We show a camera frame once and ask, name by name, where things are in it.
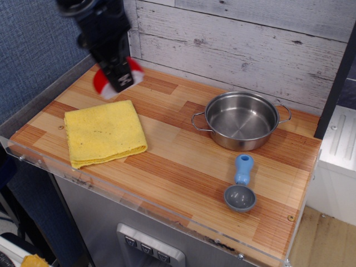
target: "yellow towel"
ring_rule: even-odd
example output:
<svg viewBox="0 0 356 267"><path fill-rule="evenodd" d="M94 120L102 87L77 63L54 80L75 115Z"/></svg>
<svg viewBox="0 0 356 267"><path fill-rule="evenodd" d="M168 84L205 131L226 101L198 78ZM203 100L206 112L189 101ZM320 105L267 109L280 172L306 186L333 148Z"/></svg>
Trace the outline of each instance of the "yellow towel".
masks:
<svg viewBox="0 0 356 267"><path fill-rule="evenodd" d="M66 112L65 125L71 164L77 169L147 150L130 100Z"/></svg>
<svg viewBox="0 0 356 267"><path fill-rule="evenodd" d="M37 254L28 255L23 258L21 267L48 267L48 263Z"/></svg>

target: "blue spoon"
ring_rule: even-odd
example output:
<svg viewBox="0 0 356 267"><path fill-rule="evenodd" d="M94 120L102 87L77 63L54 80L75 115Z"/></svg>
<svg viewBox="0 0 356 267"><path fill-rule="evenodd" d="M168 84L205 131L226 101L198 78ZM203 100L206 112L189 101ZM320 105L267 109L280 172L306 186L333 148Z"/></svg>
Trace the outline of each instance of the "blue spoon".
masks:
<svg viewBox="0 0 356 267"><path fill-rule="evenodd" d="M234 177L236 185L225 190L224 199L232 210L247 212L255 206L257 201L255 193L247 187L254 159L249 155L241 154L236 158L235 166L237 168Z"/></svg>

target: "wood panel wall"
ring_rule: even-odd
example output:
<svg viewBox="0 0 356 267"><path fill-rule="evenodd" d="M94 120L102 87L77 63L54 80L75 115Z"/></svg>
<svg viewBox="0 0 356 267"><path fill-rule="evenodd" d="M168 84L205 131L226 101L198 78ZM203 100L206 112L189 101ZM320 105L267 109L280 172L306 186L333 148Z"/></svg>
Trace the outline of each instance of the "wood panel wall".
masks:
<svg viewBox="0 0 356 267"><path fill-rule="evenodd" d="M124 0L148 68L320 115L356 20L354 0Z"/></svg>

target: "stainless steel pot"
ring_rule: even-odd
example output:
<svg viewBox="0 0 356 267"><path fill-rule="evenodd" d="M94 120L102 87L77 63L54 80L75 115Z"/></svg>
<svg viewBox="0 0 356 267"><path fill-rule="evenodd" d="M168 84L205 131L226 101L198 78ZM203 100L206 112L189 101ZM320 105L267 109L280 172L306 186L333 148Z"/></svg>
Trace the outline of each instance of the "stainless steel pot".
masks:
<svg viewBox="0 0 356 267"><path fill-rule="evenodd" d="M283 106L289 118L279 121L275 106ZM210 129L198 128L194 117L205 114ZM291 119L290 110L273 105L267 99L249 92L228 92L213 98L205 111L192 116L191 122L199 131L210 132L211 138L220 146L235 151L249 151L264 145L277 125Z"/></svg>

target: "blue fabric wall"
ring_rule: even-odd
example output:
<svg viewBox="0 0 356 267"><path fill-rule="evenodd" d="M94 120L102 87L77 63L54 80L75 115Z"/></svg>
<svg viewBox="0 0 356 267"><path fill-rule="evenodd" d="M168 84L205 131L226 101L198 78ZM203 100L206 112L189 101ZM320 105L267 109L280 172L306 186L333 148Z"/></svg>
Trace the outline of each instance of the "blue fabric wall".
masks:
<svg viewBox="0 0 356 267"><path fill-rule="evenodd" d="M83 60L79 29L63 18L55 0L1 1L0 124ZM16 161L7 184L51 244L61 266L78 266L83 248L48 174Z"/></svg>
<svg viewBox="0 0 356 267"><path fill-rule="evenodd" d="M0 124L88 55L79 32L55 0L1 1Z"/></svg>

